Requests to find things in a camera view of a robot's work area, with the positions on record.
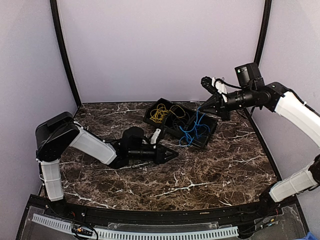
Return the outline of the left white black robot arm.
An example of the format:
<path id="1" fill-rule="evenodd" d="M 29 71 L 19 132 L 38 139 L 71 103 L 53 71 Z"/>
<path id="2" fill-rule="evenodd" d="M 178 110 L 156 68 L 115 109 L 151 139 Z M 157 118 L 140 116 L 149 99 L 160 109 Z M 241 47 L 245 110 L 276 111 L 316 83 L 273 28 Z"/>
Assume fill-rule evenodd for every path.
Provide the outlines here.
<path id="1" fill-rule="evenodd" d="M 99 160 L 102 164 L 120 169 L 130 160 L 153 161 L 156 165 L 165 164 L 178 157 L 178 152 L 159 143 L 159 137 L 145 136 L 140 127 L 126 129 L 120 139 L 103 140 L 86 130 L 65 111 L 37 126 L 36 161 L 47 198 L 52 202 L 51 210 L 60 218 L 67 218 L 70 206 L 63 201 L 60 158 L 69 147 Z"/>

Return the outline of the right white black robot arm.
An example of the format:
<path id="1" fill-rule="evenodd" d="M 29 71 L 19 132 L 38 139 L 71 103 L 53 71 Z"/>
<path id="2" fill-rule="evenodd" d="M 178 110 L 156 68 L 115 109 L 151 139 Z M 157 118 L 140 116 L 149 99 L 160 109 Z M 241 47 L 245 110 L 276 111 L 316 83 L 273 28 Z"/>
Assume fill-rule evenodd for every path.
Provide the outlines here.
<path id="1" fill-rule="evenodd" d="M 228 84 L 221 78 L 205 76 L 200 83 L 211 97 L 199 110 L 219 116 L 223 121 L 230 119 L 230 112 L 244 108 L 266 108 L 287 119 L 304 132 L 317 146 L 320 144 L 320 115 L 309 107 L 290 88 L 279 82 L 265 84 L 260 69 L 255 62 L 235 68 L 239 85 L 236 91 L 228 92 Z M 275 203 L 312 190 L 320 185 L 320 157 L 302 170 L 267 188 L 255 205 L 255 213 L 266 217 L 275 208 Z"/>

